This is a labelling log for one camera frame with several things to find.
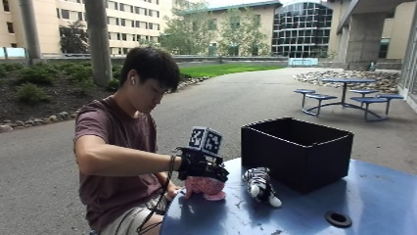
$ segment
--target black storage bin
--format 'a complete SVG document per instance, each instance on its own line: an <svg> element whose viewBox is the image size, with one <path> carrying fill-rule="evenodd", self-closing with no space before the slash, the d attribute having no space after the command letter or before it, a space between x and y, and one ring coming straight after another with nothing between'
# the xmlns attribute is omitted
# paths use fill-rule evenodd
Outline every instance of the black storage bin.
<svg viewBox="0 0 417 235"><path fill-rule="evenodd" d="M348 175L353 133L284 117L242 127L243 166L265 166L300 193Z"/></svg>

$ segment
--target young man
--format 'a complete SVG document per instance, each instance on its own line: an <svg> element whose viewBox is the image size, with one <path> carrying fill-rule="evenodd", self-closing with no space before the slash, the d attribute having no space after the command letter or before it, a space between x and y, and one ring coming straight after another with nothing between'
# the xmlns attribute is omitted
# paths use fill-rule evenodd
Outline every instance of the young man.
<svg viewBox="0 0 417 235"><path fill-rule="evenodd" d="M186 157L156 154L155 122L150 115L167 91L175 91L180 71L163 51L130 51L120 89L86 105L76 121L75 153L80 169L80 197L91 228L102 235L139 234L167 182L166 171L191 170ZM170 182L168 197L179 187ZM162 222L155 214L144 228ZM159 226L146 234L159 234Z"/></svg>

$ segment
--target concrete pavement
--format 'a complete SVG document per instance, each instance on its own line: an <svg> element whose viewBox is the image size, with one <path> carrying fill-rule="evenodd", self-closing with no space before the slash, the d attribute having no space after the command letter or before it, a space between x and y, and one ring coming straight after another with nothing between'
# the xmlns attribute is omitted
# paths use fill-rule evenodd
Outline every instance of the concrete pavement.
<svg viewBox="0 0 417 235"><path fill-rule="evenodd" d="M293 79L283 69L215 77L164 97L152 112L160 153L188 143L192 127L208 126L224 136L222 155L240 157L240 127L271 118L295 117L355 132L352 158L417 174L417 115L404 101L392 101L391 119L365 122L364 113L325 107L321 117L301 112L296 88L340 97L341 89ZM385 106L376 105L377 112ZM0 234L87 234L79 199L79 171L72 152L75 122L0 134Z"/></svg>

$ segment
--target maroon t-shirt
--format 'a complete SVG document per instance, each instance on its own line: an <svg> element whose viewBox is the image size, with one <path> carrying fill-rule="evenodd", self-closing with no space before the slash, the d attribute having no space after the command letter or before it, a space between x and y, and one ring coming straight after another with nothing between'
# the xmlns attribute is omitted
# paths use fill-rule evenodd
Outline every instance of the maroon t-shirt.
<svg viewBox="0 0 417 235"><path fill-rule="evenodd" d="M112 97L92 101L82 108L75 141L84 135L96 135L111 145L156 152L156 130L151 115L130 117ZM91 228L100 231L128 209L155 197L160 188L154 174L112 177L80 173L80 198L88 206Z"/></svg>

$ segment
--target glove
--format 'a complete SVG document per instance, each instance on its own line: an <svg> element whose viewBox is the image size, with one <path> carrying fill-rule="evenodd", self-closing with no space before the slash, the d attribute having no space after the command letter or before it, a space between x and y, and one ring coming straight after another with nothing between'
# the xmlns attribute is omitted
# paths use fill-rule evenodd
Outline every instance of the glove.
<svg viewBox="0 0 417 235"><path fill-rule="evenodd" d="M179 171L179 179L186 180L188 176L202 176L215 178L222 182L227 181L230 172L220 164L212 164L207 160L206 154L191 148L178 148L182 150L183 161Z"/></svg>

